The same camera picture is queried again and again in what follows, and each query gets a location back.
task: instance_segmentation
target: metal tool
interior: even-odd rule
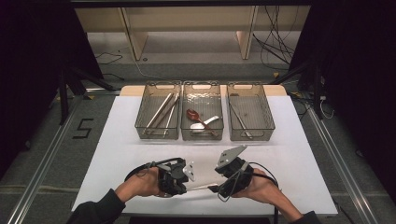
[[[217,115],[213,116],[212,118],[205,120],[204,123],[207,125],[207,124],[209,124],[210,122],[212,122],[213,120],[216,120],[216,119],[219,119],[219,116],[217,116]],[[204,127],[204,125],[202,125],[202,123],[193,123],[190,126],[190,129],[204,129],[204,128],[205,127]]]
[[[241,118],[241,116],[240,116],[240,112],[239,112],[238,107],[236,107],[235,105],[233,105],[233,104],[231,103],[231,101],[230,101],[230,108],[231,108],[231,109],[233,110],[233,112],[235,113],[236,117],[238,118],[239,122],[240,122],[241,125],[242,125],[242,128],[243,128],[244,130],[246,130],[246,129],[247,129],[247,126],[245,125],[244,121],[242,121],[242,118]],[[247,137],[248,137],[249,139],[253,139],[253,135],[251,135],[251,133],[245,132],[245,134],[247,135]]]
[[[168,96],[166,96],[166,99],[163,101],[163,103],[161,104],[160,108],[158,108],[157,112],[155,112],[155,114],[152,117],[151,121],[148,123],[147,128],[151,127],[151,125],[154,123],[155,119],[157,119],[158,116],[160,116],[161,112],[163,112],[163,110],[165,109],[166,105],[169,103],[169,101],[171,100],[173,95],[174,94],[171,92],[171,93],[168,94]]]
[[[173,102],[171,113],[169,114],[169,119],[166,122],[166,127],[165,127],[166,129],[169,127],[169,123],[171,122],[172,115],[173,115],[173,112],[175,110],[175,106],[176,106],[177,100],[178,100],[178,93],[176,94],[175,101]]]

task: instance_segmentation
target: tripod leg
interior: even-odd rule
[[[70,70],[73,73],[77,74],[79,77],[87,78],[90,82],[92,82],[92,83],[94,83],[94,84],[96,84],[96,85],[98,85],[100,87],[103,87],[107,91],[118,91],[118,90],[114,89],[113,86],[108,85],[104,81],[101,81],[98,78],[91,76],[90,74],[84,72],[83,70],[81,70],[79,68],[70,67]]]
[[[278,85],[286,80],[288,80],[291,77],[294,77],[297,74],[302,73],[304,70],[307,69],[307,67],[309,66],[310,62],[305,62],[302,63],[301,65],[291,69],[287,74],[283,75],[282,77],[268,83],[269,85]]]
[[[69,104],[67,103],[67,91],[66,91],[66,78],[64,76],[64,70],[59,75],[59,94],[61,96],[61,125],[64,124],[67,116],[69,115]]]

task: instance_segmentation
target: wire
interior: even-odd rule
[[[346,216],[346,218],[349,220],[349,222],[351,224],[355,224],[355,222],[353,221],[353,219],[349,216],[349,214],[344,210],[344,208],[341,207],[341,205],[334,199],[332,198],[332,201],[334,202],[334,204],[338,207],[338,209],[344,213],[344,215]]]
[[[286,36],[283,38],[283,40],[285,40],[285,39],[289,36],[289,34],[291,33],[291,31],[293,30],[293,27],[294,27],[295,23],[297,22],[297,16],[298,16],[298,10],[299,10],[299,8],[300,8],[300,6],[297,6],[296,16],[294,17],[294,22],[293,22],[293,24],[291,25],[289,32],[288,32],[288,33],[286,34]]]
[[[102,75],[104,75],[104,76],[113,76],[113,77],[117,77],[117,78],[119,78],[120,80],[125,81],[125,78],[119,77],[119,76],[117,76],[117,75],[115,75],[115,74],[112,74],[112,73],[103,73]]]
[[[259,163],[257,163],[257,162],[250,162],[249,164],[255,164],[255,165],[258,165],[258,166],[260,166],[262,169],[264,169],[266,172],[268,172],[268,174],[270,174],[270,176],[274,179],[274,184],[278,187],[278,184],[277,184],[277,180],[276,180],[276,178],[275,178],[275,176],[271,173],[271,171],[269,171],[267,168],[265,168],[263,165],[261,165],[261,164],[259,164]]]
[[[332,117],[334,116],[334,110],[332,111],[332,115],[329,116],[329,117],[327,117],[326,113],[323,111],[323,107],[322,107],[323,101],[324,101],[324,100],[321,100],[321,101],[320,101],[320,110],[321,110],[323,116],[324,116],[326,119],[332,119]]]
[[[152,75],[146,75],[142,72],[142,70],[140,70],[139,64],[137,63],[137,61],[135,59],[133,59],[134,63],[136,64],[137,70],[139,71],[140,75],[142,75],[143,77],[154,77],[154,78],[158,78],[161,80],[167,80],[166,78],[163,77],[157,77],[157,76],[152,76]]]
[[[112,54],[112,53],[108,53],[108,52],[103,52],[103,53],[99,54],[98,56],[96,56],[95,58],[96,58],[96,59],[97,59],[97,58],[100,58],[100,57],[102,57],[102,56],[105,55],[105,54],[108,54],[108,55],[111,55],[111,56],[116,56],[116,57],[118,57],[118,58],[115,59],[115,60],[112,60],[112,61],[110,61],[110,62],[108,62],[108,63],[99,63],[99,64],[110,64],[110,63],[114,63],[114,62],[116,62],[116,61],[118,61],[119,59],[122,58],[122,55],[120,55],[120,54]]]
[[[222,201],[222,202],[224,202],[224,203],[227,203],[228,202],[228,200],[231,198],[231,195],[233,195],[233,191],[235,190],[235,186],[236,186],[236,183],[238,182],[238,180],[239,180],[239,176],[241,175],[243,173],[243,171],[241,171],[241,170],[239,170],[238,172],[236,172],[236,173],[234,173],[233,175],[231,175],[222,185],[221,185],[221,188],[219,189],[219,192],[218,192],[218,198]],[[220,192],[221,192],[221,190],[223,189],[223,187],[224,186],[226,186],[226,184],[228,183],[228,182],[231,182],[231,181],[235,181],[234,183],[233,183],[233,189],[231,190],[231,192],[230,192],[230,195],[227,197],[227,198],[221,198],[220,196]]]

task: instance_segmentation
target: metal rod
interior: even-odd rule
[[[46,154],[44,155],[43,160],[40,162],[37,170],[35,171],[32,180],[30,181],[25,192],[22,194],[20,200],[15,206],[7,222],[8,224],[16,224],[23,222],[23,219],[26,216],[30,208],[30,205],[33,202],[33,199],[35,198],[37,191],[42,181],[44,180],[44,177],[46,176],[46,173],[50,168],[50,165],[52,164],[52,161],[55,158],[55,155],[59,147],[61,146],[62,141],[64,140],[64,136],[68,128],[70,127],[71,120],[73,119],[75,112],[81,102],[82,102],[82,96],[76,96],[75,99],[73,100],[70,116],[66,119],[64,124],[60,126],[58,131],[56,132],[54,138],[52,139],[52,142],[49,145],[49,148],[47,149]]]
[[[174,101],[174,103],[173,103],[173,105],[172,105],[171,113],[169,114],[169,119],[168,119],[168,121],[166,122],[166,127],[165,127],[166,129],[169,127],[169,123],[171,122],[172,115],[173,115],[173,112],[174,112],[174,110],[175,110],[175,105],[176,105],[177,100],[178,100],[178,94],[177,94],[176,97],[175,97],[175,101]]]
[[[349,196],[352,199],[352,202],[355,204],[356,209],[358,210],[359,215],[361,216],[361,220],[363,223],[373,224],[378,223],[376,219],[375,213],[371,208],[369,202],[364,196],[361,187],[357,183],[356,179],[353,177],[353,174],[349,170],[347,163],[344,161],[343,156],[341,155],[338,147],[332,140],[332,136],[327,130],[323,120],[319,121],[318,117],[315,115],[315,112],[312,111],[310,107],[307,107],[308,114],[311,117],[312,121],[315,124],[315,127],[318,130],[318,133],[329,152],[330,158],[334,163],[334,166],[340,175],[343,183],[346,186],[346,190],[349,193]]]
[[[236,106],[234,106],[234,105],[231,103],[231,101],[230,101],[230,107],[231,107],[231,109],[233,110],[233,112],[235,113],[235,115],[236,115],[236,117],[238,118],[239,122],[241,123],[242,128],[243,128],[244,130],[246,130],[246,129],[247,129],[247,126],[245,125],[244,121],[242,121],[242,118],[241,118],[240,115],[239,115],[239,109],[238,109]],[[249,139],[253,139],[253,135],[251,135],[251,133],[245,132],[245,134],[247,135],[247,137],[248,137]]]
[[[173,96],[173,93],[172,93],[172,92],[168,94],[168,96],[166,97],[166,99],[165,99],[165,100],[163,101],[163,103],[161,104],[160,108],[158,108],[157,112],[155,112],[155,114],[154,114],[154,116],[152,117],[151,121],[148,123],[148,126],[146,127],[146,129],[149,128],[149,127],[151,127],[151,125],[152,125],[152,123],[155,121],[155,119],[157,119],[158,116],[160,116],[161,112],[163,112],[163,110],[165,109],[166,105],[167,105],[167,104],[169,103],[169,101],[171,100],[172,96]]]

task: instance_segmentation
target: floor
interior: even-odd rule
[[[265,39],[267,35],[265,32],[256,34],[259,39]],[[285,41],[288,46],[295,47],[299,32],[281,35],[287,36]],[[266,51],[262,53],[256,41],[252,43],[249,59],[242,60],[233,32],[150,33],[142,59],[137,63],[131,56],[124,34],[88,34],[88,38],[101,70],[106,74],[105,81],[115,87],[144,84],[153,78],[212,78],[220,82],[259,80],[267,83],[275,79],[275,74],[284,74],[284,69],[288,67]],[[297,80],[298,76],[285,82],[286,90],[297,91]],[[91,89],[85,97],[74,97],[69,92],[72,119],[64,126],[59,125],[60,102],[55,98],[30,140],[30,149],[20,153],[1,179],[0,223],[7,223],[18,203],[22,203],[25,211],[21,215],[22,223],[66,222],[70,216],[71,206],[117,96],[116,92],[96,91],[98,87],[90,82],[84,84]],[[302,92],[301,95],[308,97],[309,92]],[[305,101],[293,102],[319,169],[339,208],[336,217],[322,217],[321,221],[394,223],[395,204],[360,156],[336,111],[331,119],[317,120],[309,105],[302,104]],[[323,104],[323,110],[327,111],[326,116],[332,115],[330,105]],[[78,138],[86,134],[78,127],[91,128],[88,137]],[[44,158],[48,159],[48,164],[40,163]],[[24,192],[34,188],[35,194],[31,195],[31,200],[22,201],[26,198]],[[356,199],[367,202],[366,209],[359,208]],[[120,217],[116,223],[128,223],[128,217]]]

